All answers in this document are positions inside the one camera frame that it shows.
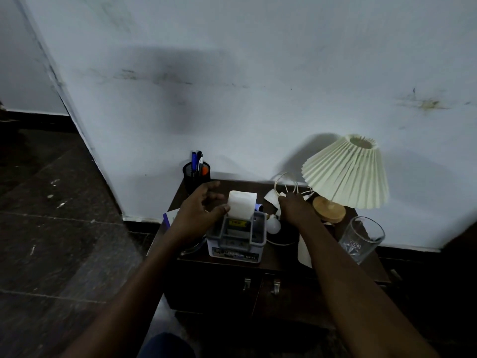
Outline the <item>white foam block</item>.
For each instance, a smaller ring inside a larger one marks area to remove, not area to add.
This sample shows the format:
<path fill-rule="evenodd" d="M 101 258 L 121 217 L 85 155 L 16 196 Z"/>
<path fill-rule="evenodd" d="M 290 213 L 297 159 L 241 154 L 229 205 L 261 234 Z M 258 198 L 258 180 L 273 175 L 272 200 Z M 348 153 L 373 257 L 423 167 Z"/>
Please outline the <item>white foam block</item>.
<path fill-rule="evenodd" d="M 232 190 L 229 192 L 228 217 L 241 221 L 248 221 L 253 217 L 257 193 Z"/>

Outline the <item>black mesh pen holder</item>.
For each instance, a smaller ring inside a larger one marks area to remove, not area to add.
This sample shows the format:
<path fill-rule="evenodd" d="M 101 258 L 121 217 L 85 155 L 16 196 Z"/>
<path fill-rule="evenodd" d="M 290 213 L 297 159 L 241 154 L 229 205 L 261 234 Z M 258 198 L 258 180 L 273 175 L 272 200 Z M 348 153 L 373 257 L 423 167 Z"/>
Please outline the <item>black mesh pen holder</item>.
<path fill-rule="evenodd" d="M 188 196 L 191 195 L 201 184 L 211 181 L 210 165 L 208 164 L 208 166 L 209 173 L 206 176 L 200 177 L 199 179 L 196 177 L 193 179 L 191 177 L 191 162 L 188 162 L 183 166 L 183 185 Z"/>

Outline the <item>person's blue trouser leg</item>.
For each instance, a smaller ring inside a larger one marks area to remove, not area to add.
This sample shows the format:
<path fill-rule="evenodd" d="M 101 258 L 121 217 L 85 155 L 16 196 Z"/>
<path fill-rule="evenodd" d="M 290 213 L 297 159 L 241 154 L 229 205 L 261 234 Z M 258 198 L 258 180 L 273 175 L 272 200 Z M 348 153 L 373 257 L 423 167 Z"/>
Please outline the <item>person's blue trouser leg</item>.
<path fill-rule="evenodd" d="M 149 339 L 137 358 L 196 358 L 196 355 L 185 340 L 164 332 Z"/>

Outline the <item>white paper sheet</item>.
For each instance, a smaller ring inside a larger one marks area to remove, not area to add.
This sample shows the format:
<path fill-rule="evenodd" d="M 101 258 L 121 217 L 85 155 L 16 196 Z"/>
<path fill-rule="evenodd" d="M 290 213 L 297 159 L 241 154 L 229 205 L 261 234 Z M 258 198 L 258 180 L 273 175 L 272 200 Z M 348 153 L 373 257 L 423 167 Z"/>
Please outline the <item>white paper sheet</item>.
<path fill-rule="evenodd" d="M 306 243 L 301 235 L 299 235 L 299 242 L 297 247 L 297 259 L 300 264 L 313 269 L 311 256 L 309 254 Z"/>

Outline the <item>dark wooden cabinet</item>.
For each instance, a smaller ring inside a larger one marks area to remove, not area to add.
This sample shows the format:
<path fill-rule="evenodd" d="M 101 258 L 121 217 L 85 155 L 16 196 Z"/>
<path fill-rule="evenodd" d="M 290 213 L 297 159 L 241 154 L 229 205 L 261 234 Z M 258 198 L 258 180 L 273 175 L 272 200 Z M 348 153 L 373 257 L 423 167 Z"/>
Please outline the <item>dark wooden cabinet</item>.
<path fill-rule="evenodd" d="M 314 270 L 297 259 L 298 231 L 284 223 L 278 237 L 291 244 L 267 242 L 259 264 L 211 257 L 206 244 L 179 257 L 165 279 L 169 306 L 240 321 L 277 319 L 335 329 Z M 251 287 L 243 292 L 246 277 Z M 273 279 L 281 281 L 277 296 L 271 294 Z"/>

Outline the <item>thin metal eyeglasses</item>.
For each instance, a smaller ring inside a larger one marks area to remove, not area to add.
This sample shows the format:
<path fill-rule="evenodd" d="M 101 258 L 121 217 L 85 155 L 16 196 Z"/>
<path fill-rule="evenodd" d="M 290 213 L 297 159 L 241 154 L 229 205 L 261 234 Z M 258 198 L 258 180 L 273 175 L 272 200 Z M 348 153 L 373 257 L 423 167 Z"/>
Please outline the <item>thin metal eyeglasses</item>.
<path fill-rule="evenodd" d="M 200 238 L 197 238 L 192 243 L 190 243 L 187 247 L 183 248 L 180 256 L 185 256 L 188 254 L 196 253 L 199 251 L 202 246 L 206 243 L 206 235 L 203 235 Z"/>

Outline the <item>person's right hand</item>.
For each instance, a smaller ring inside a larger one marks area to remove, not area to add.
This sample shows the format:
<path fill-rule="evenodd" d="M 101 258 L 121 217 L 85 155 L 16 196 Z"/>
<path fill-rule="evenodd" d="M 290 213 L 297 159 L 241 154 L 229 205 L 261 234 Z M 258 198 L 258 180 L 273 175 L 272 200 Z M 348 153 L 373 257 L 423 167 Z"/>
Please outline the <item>person's right hand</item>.
<path fill-rule="evenodd" d="M 292 210 L 281 210 L 281 218 L 297 228 L 299 232 L 304 232 L 318 226 L 320 219 L 302 195 L 298 195 L 299 205 Z"/>

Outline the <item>person's right forearm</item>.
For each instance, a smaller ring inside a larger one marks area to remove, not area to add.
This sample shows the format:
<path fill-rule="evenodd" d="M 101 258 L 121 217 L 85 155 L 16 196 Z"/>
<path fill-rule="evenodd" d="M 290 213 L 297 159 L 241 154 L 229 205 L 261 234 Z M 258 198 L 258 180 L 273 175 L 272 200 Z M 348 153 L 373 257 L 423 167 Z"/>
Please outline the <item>person's right forearm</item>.
<path fill-rule="evenodd" d="M 314 216 L 295 222 L 325 301 L 354 358 L 440 358 Z"/>

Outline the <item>blue and white booklet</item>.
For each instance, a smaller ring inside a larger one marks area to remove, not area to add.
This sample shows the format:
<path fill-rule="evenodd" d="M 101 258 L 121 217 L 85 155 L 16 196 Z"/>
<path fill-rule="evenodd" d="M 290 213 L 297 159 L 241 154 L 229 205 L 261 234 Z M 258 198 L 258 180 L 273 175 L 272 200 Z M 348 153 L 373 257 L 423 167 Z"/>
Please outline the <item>blue and white booklet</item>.
<path fill-rule="evenodd" d="M 178 212 L 180 209 L 170 210 L 163 214 L 163 222 L 162 225 L 165 226 L 165 230 L 170 229 L 172 223 L 174 222 Z"/>

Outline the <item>round wooden lamp base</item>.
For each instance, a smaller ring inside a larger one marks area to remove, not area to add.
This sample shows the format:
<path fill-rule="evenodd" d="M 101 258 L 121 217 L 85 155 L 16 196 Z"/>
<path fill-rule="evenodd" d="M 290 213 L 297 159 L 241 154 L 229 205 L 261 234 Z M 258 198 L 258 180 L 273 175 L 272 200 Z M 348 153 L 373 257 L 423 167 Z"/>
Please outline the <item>round wooden lamp base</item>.
<path fill-rule="evenodd" d="M 313 209 L 319 217 L 332 224 L 340 223 L 346 215 L 344 206 L 330 201 L 322 196 L 318 196 L 312 201 Z"/>

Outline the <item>white paper tag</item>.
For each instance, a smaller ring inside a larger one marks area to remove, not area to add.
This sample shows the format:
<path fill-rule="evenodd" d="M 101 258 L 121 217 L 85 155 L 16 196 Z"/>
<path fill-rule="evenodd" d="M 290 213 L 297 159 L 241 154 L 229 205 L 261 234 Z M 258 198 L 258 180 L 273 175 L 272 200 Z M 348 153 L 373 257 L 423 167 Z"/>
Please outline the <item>white paper tag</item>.
<path fill-rule="evenodd" d="M 283 197 L 286 197 L 286 194 L 283 193 L 283 192 L 280 192 L 278 193 L 274 188 L 271 189 L 264 197 L 264 199 L 269 202 L 270 204 L 272 204 L 276 209 L 276 217 L 279 219 L 280 216 L 281 216 L 281 207 L 280 207 L 280 204 L 279 204 L 279 200 L 278 198 L 280 196 L 283 196 Z"/>

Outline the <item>person's left hand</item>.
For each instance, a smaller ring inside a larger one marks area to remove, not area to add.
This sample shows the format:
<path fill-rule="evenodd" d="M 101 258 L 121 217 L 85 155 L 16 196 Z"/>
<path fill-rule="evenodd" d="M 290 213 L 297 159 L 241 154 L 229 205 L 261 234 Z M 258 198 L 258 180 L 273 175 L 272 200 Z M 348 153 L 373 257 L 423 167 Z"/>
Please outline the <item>person's left hand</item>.
<path fill-rule="evenodd" d="M 209 200 L 223 200 L 221 193 L 200 192 L 199 187 L 182 203 L 180 210 L 165 234 L 176 248 L 183 248 L 202 237 L 218 220 L 211 220 L 211 211 L 206 211 L 203 203 Z"/>

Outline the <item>grey storage box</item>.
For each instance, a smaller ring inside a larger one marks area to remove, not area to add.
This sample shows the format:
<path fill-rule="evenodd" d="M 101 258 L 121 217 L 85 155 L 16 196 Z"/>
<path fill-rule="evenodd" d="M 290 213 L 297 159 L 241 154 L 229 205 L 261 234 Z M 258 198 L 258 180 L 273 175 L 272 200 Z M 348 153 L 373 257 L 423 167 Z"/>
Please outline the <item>grey storage box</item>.
<path fill-rule="evenodd" d="M 267 242 L 267 215 L 255 211 L 249 220 L 223 216 L 207 232 L 211 257 L 259 264 Z"/>

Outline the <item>clear drinking glass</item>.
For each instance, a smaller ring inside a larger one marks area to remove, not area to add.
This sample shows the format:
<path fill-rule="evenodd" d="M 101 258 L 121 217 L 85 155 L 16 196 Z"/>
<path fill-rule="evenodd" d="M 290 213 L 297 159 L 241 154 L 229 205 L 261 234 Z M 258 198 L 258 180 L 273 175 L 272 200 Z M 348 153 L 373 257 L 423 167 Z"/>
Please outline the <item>clear drinking glass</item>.
<path fill-rule="evenodd" d="M 385 237 L 385 231 L 379 223 L 368 217 L 356 216 L 346 226 L 338 244 L 360 265 Z"/>

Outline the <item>cream pleated lamp shade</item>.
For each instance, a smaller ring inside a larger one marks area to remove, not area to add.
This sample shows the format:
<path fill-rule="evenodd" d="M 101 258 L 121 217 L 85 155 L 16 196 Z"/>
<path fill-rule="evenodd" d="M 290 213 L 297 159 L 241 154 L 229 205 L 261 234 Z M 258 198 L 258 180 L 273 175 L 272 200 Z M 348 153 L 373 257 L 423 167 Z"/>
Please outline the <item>cream pleated lamp shade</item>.
<path fill-rule="evenodd" d="M 307 185 L 327 200 L 355 209 L 378 209 L 389 185 L 378 143 L 348 134 L 308 158 L 301 168 Z"/>

